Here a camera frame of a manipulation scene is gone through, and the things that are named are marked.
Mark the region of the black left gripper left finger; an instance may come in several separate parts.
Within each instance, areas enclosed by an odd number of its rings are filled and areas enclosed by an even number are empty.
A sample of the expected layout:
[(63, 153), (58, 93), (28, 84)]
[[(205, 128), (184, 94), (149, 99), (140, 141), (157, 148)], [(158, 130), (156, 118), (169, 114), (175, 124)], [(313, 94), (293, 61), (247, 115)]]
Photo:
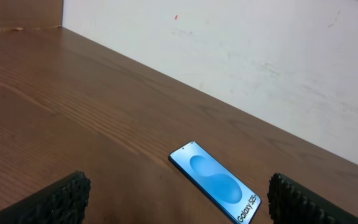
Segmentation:
[(91, 180), (76, 171), (0, 210), (0, 224), (81, 224), (90, 190)]

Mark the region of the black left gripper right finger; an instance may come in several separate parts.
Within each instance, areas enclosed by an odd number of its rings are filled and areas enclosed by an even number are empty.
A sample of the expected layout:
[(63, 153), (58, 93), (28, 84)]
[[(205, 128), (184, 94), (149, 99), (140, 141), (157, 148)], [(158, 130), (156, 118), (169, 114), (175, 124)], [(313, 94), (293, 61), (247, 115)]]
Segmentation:
[(358, 224), (357, 216), (279, 172), (269, 180), (267, 198), (274, 224)]

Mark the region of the blue Samsung Galaxy smartphone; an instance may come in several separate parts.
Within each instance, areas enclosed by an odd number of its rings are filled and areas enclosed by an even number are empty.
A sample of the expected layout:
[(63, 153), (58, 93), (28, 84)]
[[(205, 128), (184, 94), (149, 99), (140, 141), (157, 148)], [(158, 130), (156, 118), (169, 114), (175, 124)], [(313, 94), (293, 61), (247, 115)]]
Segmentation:
[(233, 223), (250, 224), (261, 198), (197, 142), (174, 150), (168, 160)]

